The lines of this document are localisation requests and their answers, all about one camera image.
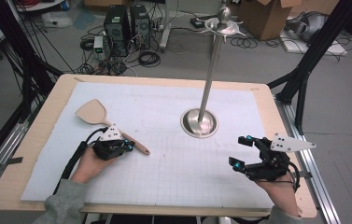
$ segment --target gray floor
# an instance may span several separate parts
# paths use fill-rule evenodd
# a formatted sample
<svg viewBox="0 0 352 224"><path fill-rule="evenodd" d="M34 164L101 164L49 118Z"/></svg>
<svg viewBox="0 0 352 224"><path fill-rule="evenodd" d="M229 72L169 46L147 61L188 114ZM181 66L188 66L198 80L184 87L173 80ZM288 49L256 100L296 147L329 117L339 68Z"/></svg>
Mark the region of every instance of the gray floor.
<svg viewBox="0 0 352 224"><path fill-rule="evenodd" d="M72 8L67 14L75 22L74 25L49 31L46 35L71 67L76 68L81 64L79 38L87 30L102 24L104 18L97 16L99 13L80 8ZM178 17L173 23L191 28L189 17ZM155 68L135 67L138 76L205 79L212 38L182 30L172 31L171 37L168 50L161 54L161 64ZM61 70L69 70L48 43L41 44L49 63ZM270 48L264 42L254 49L242 49L232 46L228 41L222 46L214 80L269 83L292 71L301 58L301 54L286 53L281 46ZM128 70L124 75L134 77L135 73ZM20 101L20 92L8 62L2 60L0 129ZM341 222L352 223L352 50L340 62L334 57L325 56L317 65L307 88L303 129L307 140L318 145L313 149L313 155ZM39 214L0 212L0 223L10 220L30 223ZM305 222L324 223L320 216L306 219Z"/></svg>

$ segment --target black strap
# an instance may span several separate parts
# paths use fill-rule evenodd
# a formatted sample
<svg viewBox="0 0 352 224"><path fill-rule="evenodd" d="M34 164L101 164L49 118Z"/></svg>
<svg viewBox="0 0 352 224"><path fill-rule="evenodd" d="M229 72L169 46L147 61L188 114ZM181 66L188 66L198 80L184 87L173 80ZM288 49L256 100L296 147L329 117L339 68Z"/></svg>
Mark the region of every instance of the black strap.
<svg viewBox="0 0 352 224"><path fill-rule="evenodd" d="M62 179L68 179L70 177L71 172L74 169L74 166L76 165L77 161L79 158L82 156L83 152L85 149L88 147L88 143L85 141L80 142L79 147L77 148L76 152L74 152L74 155L71 157L70 161L68 161L67 165L64 168L64 171L62 173L62 177L60 178L59 182L57 183L56 189L53 191L53 194L56 194L57 189L59 188L60 181Z"/></svg>
<svg viewBox="0 0 352 224"><path fill-rule="evenodd" d="M269 219L269 215L266 216L266 217L262 217L260 219L257 219L257 220L245 220L245 219L242 219L240 217L231 217L231 219L233 219L235 222L239 223L239 224L259 224L262 220L264 219Z"/></svg>

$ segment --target metal base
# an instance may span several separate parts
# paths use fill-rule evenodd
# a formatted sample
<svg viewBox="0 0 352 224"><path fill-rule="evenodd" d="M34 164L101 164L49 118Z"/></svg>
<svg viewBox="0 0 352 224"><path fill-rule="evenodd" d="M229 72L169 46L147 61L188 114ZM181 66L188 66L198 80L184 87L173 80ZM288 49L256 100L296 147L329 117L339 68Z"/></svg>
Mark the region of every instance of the metal base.
<svg viewBox="0 0 352 224"><path fill-rule="evenodd" d="M202 121L198 121L199 108L187 110L181 116L182 129L192 137L206 138L216 133L218 119L210 111L205 110Z"/></svg>

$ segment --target black cable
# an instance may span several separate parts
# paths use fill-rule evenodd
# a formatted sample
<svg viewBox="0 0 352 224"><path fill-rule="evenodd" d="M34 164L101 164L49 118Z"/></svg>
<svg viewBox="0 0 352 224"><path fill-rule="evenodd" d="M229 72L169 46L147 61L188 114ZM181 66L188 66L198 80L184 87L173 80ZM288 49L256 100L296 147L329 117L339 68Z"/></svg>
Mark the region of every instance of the black cable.
<svg viewBox="0 0 352 224"><path fill-rule="evenodd" d="M161 63L161 57L157 52L144 51L138 57L138 63L145 67L156 67Z"/></svg>
<svg viewBox="0 0 352 224"><path fill-rule="evenodd" d="M158 8L158 11L161 13L161 16L156 18L156 21L154 21L152 18L154 18L155 14L156 14L156 11L157 11L156 8ZM147 12L147 15L149 15L149 13L151 14L149 16L150 17L150 24L151 24L150 28L153 28L153 29L151 29L151 31L158 31L159 26L162 23L162 18L163 18L163 13L161 11L161 8L159 7L159 4L158 3L154 3L153 7L151 7L149 9L149 11Z"/></svg>
<svg viewBox="0 0 352 224"><path fill-rule="evenodd" d="M85 50L82 53L82 65L77 69L77 72L79 74L87 74L87 75L92 75L94 74L94 68L88 64L88 60L92 56L94 51L91 50L91 53L89 54L88 58L85 56Z"/></svg>
<svg viewBox="0 0 352 224"><path fill-rule="evenodd" d="M178 27L178 26L172 26L172 30L187 30L187 31L194 32L194 33L201 33L200 30L193 30L191 28Z"/></svg>
<svg viewBox="0 0 352 224"><path fill-rule="evenodd" d="M292 184L292 181L287 181L287 180L274 180L274 181L269 181L269 180L254 180L255 182L268 182L268 183L290 183Z"/></svg>
<svg viewBox="0 0 352 224"><path fill-rule="evenodd" d="M22 8L23 11L25 11L25 6L24 6L24 5L22 5L21 8ZM25 14L25 15L26 15L26 17L28 18L28 21L30 22L30 25L32 25L31 20L30 20L30 18L29 18L29 15L28 15L28 14ZM22 25L24 26L24 28L25 28L26 31L27 31L28 36L29 36L30 39L32 40L31 42L32 42L33 46L35 47L35 51L38 53L39 57L41 57L41 53L42 53L42 56L44 57L44 60L45 60L45 62L46 62L46 61L47 61L47 58L45 57L44 50L42 50L41 43L39 42L39 39L38 39L38 37L36 36L36 32L35 32L34 26L32 25L33 33L34 33L34 34L31 35L30 32L27 30L27 28L26 28L24 22L22 22ZM39 46L40 49L41 49L41 53L39 52L38 47L36 46L35 41L33 40L33 36L35 37L36 41L38 42L38 46Z"/></svg>
<svg viewBox="0 0 352 224"><path fill-rule="evenodd" d="M254 37L231 37L231 45L242 49L254 49L258 46L257 39Z"/></svg>
<svg viewBox="0 0 352 224"><path fill-rule="evenodd" d="M80 42L80 48L86 51L92 51L94 47L94 39L84 39Z"/></svg>
<svg viewBox="0 0 352 224"><path fill-rule="evenodd" d="M10 50L9 49L6 49L5 45L2 43L2 41L0 40L0 48L3 50L3 53L5 54L5 56L7 57L12 69L13 69L13 75L15 76L15 79L16 79L16 83L18 85L18 88L19 88L19 91L22 92L21 90L21 84L19 82L19 80L17 79L17 75L19 75L21 77L21 71L19 69L19 67L14 63L14 61L12 60L12 56L14 57L13 59L15 60L16 59L16 56L15 55L10 55L9 52Z"/></svg>
<svg viewBox="0 0 352 224"><path fill-rule="evenodd" d="M27 10L26 10L25 7L21 7L21 9L22 9L22 11L23 11L25 14L27 14ZM50 46L56 51L56 53L60 56L60 58L63 60L63 62L68 66L68 68L69 68L73 73L75 73L74 69L71 68L71 66L68 64L68 62L67 62L67 61L65 60L65 58L63 57L63 55L53 46L53 44L50 42L50 40L47 38L47 36L44 34L44 32L42 32L41 28L40 28L33 20L31 20L30 17L27 16L27 19L29 20L29 22L30 22L30 24L31 24L31 27L33 28L33 31L34 31L34 33L35 33L35 38L37 39L39 46L40 46L40 42L39 42L38 37L36 36L36 32L35 32L34 26L35 26L35 28L39 31L39 33L41 33L41 34L44 36L44 38L48 41L48 43L50 44Z"/></svg>
<svg viewBox="0 0 352 224"><path fill-rule="evenodd" d="M294 182L294 192L297 192L298 188L301 186L300 185L300 173L299 170L297 168L297 166L292 163L292 161L289 162L289 165L292 166L292 168L294 168L294 172L295 172L295 182Z"/></svg>
<svg viewBox="0 0 352 224"><path fill-rule="evenodd" d="M11 12L9 6L6 6L4 3L0 4L0 23L4 26L4 35L7 37L9 41L13 44L11 45L13 50L19 55L32 55L34 50L31 47L31 44L26 44L25 41L27 40L25 35L21 35L19 30L22 31L19 24L16 20L11 20L14 15ZM28 64L34 63L32 57L26 57L24 60L28 61Z"/></svg>
<svg viewBox="0 0 352 224"><path fill-rule="evenodd" d="M113 71L116 76L119 76L127 70L127 66L124 62L114 62L108 70Z"/></svg>
<svg viewBox="0 0 352 224"><path fill-rule="evenodd" d="M96 34L92 34L91 31L95 30L95 29L98 29L98 28L101 28L101 30L99 32L97 32ZM99 35L100 33L102 33L104 31L104 27L103 25L99 25L99 26L96 26L94 28L91 28L90 30L87 31L88 35Z"/></svg>
<svg viewBox="0 0 352 224"><path fill-rule="evenodd" d="M71 159L68 161L68 163L65 165L65 168L62 172L62 175L59 179L59 182L57 183L56 189L53 191L53 194L56 194L59 186L60 186L60 182L62 181L62 179L68 179L68 177L70 177L71 172L73 171L74 166L76 165L77 161L79 160L79 158L82 156L83 152L86 150L86 148L88 147L88 143L91 140L91 138L99 133L105 133L106 130L108 129L108 127L105 128L101 128L101 129L97 129L96 131L94 131L93 133L91 133L89 135L89 137L86 139L86 141L82 141L79 146L77 147L77 150L74 152L73 156L71 157Z"/></svg>

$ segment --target cardboard box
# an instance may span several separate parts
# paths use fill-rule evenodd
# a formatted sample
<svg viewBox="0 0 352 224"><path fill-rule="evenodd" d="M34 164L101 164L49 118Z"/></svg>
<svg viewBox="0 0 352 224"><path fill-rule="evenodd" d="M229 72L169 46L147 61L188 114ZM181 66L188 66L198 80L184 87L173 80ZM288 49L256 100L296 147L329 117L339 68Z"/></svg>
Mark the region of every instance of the cardboard box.
<svg viewBox="0 0 352 224"><path fill-rule="evenodd" d="M239 13L239 7L241 0L238 4L231 3L232 0L227 0L226 1L226 7L228 7L231 10L231 15L237 16L237 13Z"/></svg>
<svg viewBox="0 0 352 224"><path fill-rule="evenodd" d="M243 1L237 19L257 39L274 39L280 37L292 7L301 3L302 0Z"/></svg>
<svg viewBox="0 0 352 224"><path fill-rule="evenodd" d="M303 0L300 6L293 7L290 16L297 17L301 12L318 11L330 15L339 0Z"/></svg>
<svg viewBox="0 0 352 224"><path fill-rule="evenodd" d="M111 5L129 5L129 0L84 0L86 7L109 7Z"/></svg>

